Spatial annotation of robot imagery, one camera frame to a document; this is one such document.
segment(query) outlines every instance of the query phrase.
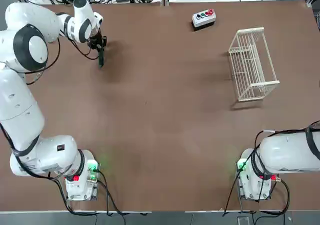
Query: brown tabletop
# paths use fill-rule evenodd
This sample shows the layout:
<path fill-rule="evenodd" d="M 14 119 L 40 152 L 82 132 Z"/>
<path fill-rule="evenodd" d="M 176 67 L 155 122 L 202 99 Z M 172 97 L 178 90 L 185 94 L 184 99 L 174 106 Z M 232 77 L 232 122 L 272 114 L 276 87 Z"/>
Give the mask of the brown tabletop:
<path fill-rule="evenodd" d="M 123 211 L 224 208 L 234 162 L 253 147 L 257 132 L 319 119 L 320 34 L 303 0 L 92 7 L 104 17 L 105 66 L 61 38 L 58 62 L 30 89 L 45 116 L 42 136 L 71 135 L 92 151 Z M 71 6 L 49 8 L 73 14 Z M 216 23 L 192 32 L 192 14 L 208 8 Z M 227 51 L 238 29 L 255 27 L 265 29 L 280 85 L 262 104 L 234 110 Z M 57 44 L 49 52 L 52 61 Z M 0 210 L 64 210 L 52 182 L 12 174 L 9 146 L 0 141 Z M 290 187 L 290 210 L 320 209 L 319 173 L 281 177 Z M 261 209 L 283 208 L 285 193 L 277 187 Z M 73 208 L 105 205 L 100 189 L 98 201 Z M 229 209 L 240 209 L 236 190 Z"/>

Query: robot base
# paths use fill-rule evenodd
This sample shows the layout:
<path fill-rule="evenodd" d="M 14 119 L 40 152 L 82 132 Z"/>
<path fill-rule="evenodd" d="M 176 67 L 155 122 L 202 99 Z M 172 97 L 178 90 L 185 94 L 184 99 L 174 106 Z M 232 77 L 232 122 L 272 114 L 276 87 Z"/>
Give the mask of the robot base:
<path fill-rule="evenodd" d="M 95 201 L 98 194 L 99 173 L 93 169 L 99 169 L 99 164 L 93 154 L 88 150 L 82 150 L 84 155 L 84 168 L 78 180 L 65 180 L 66 192 L 70 201 Z"/>
<path fill-rule="evenodd" d="M 244 150 L 241 158 L 236 163 L 237 172 L 238 169 L 243 166 L 244 162 L 247 160 L 252 151 L 252 148 Z M 246 162 L 245 166 L 243 167 L 243 171 L 240 172 L 237 179 L 237 185 L 240 199 L 259 200 L 260 192 L 260 200 L 269 198 L 271 179 L 263 181 L 260 177 L 258 177 L 253 171 L 251 159 Z"/>

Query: white wire basket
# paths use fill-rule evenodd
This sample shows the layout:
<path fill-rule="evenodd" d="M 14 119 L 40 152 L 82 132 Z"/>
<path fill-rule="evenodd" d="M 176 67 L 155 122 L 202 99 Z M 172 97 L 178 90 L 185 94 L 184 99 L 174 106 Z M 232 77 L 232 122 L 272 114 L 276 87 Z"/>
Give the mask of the white wire basket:
<path fill-rule="evenodd" d="M 238 30 L 229 54 L 239 102 L 262 100 L 280 83 L 263 27 Z"/>

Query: white robotic arm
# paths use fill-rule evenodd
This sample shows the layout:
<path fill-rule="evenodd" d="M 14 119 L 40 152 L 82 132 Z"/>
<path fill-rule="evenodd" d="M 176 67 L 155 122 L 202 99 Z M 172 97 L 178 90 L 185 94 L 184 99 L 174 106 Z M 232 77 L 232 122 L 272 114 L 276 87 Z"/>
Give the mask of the white robotic arm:
<path fill-rule="evenodd" d="M 0 31 L 0 62 L 18 73 L 44 68 L 46 42 L 56 41 L 61 31 L 68 39 L 88 42 L 92 49 L 103 52 L 107 42 L 100 33 L 103 17 L 92 11 L 87 0 L 74 0 L 73 6 L 74 17 L 31 3 L 10 4 L 5 11 L 7 30 Z"/>
<path fill-rule="evenodd" d="M 264 138 L 256 151 L 246 149 L 237 162 L 238 169 L 245 165 L 239 172 L 240 196 L 247 200 L 268 199 L 271 180 L 277 174 L 320 171 L 319 150 L 320 131 L 310 127 Z"/>
<path fill-rule="evenodd" d="M 19 75 L 46 66 L 46 42 L 57 40 L 61 29 L 80 43 L 101 36 L 102 17 L 93 13 L 86 0 L 74 3 L 74 17 L 30 3 L 7 8 L 8 28 L 0 31 L 0 126 L 11 141 L 10 167 L 15 175 L 27 176 L 25 169 L 37 175 L 56 172 L 66 178 L 69 199 L 80 201 L 96 198 L 98 163 L 90 151 L 78 149 L 71 136 L 40 136 L 44 116 Z"/>

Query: white robot link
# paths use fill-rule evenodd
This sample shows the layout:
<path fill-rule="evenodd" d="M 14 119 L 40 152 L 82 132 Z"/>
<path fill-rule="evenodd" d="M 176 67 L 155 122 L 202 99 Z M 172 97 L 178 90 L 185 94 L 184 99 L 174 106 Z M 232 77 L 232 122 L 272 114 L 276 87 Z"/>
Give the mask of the white robot link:
<path fill-rule="evenodd" d="M 65 177 L 68 199 L 81 201 L 96 198 L 98 163 L 69 135 L 40 136 L 45 119 L 23 76 L 46 67 L 46 42 L 57 40 L 61 31 L 79 43 L 101 36 L 102 16 L 87 0 L 73 5 L 74 17 L 30 3 L 6 9 L 7 30 L 0 31 L 0 128 L 11 146 L 15 175 L 55 172 Z"/>
<path fill-rule="evenodd" d="M 275 132 L 274 136 L 264 138 L 257 149 L 246 149 L 242 153 L 237 162 L 241 198 L 269 199 L 271 180 L 281 181 L 276 174 L 320 171 L 319 129 L 311 125 L 287 131 Z"/>

